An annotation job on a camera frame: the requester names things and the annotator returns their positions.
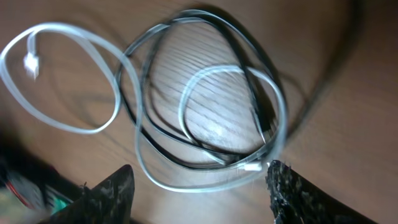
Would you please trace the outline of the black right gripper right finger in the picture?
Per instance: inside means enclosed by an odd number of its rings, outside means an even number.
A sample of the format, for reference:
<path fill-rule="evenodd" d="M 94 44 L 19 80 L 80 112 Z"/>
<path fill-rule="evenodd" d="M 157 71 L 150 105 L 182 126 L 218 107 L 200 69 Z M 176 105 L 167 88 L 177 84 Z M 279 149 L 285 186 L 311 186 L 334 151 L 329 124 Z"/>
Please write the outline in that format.
<path fill-rule="evenodd" d="M 281 161 L 270 163 L 266 183 L 275 224 L 374 223 L 326 194 Z"/>

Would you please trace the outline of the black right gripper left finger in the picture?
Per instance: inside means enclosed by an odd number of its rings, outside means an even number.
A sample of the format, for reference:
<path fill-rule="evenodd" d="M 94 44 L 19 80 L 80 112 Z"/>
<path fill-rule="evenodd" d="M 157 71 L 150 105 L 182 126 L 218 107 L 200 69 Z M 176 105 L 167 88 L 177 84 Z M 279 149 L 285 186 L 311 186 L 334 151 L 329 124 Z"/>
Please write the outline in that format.
<path fill-rule="evenodd" d="M 83 195 L 41 222 L 44 224 L 129 224 L 134 198 L 134 173 L 120 167 L 96 187 L 83 188 Z"/>

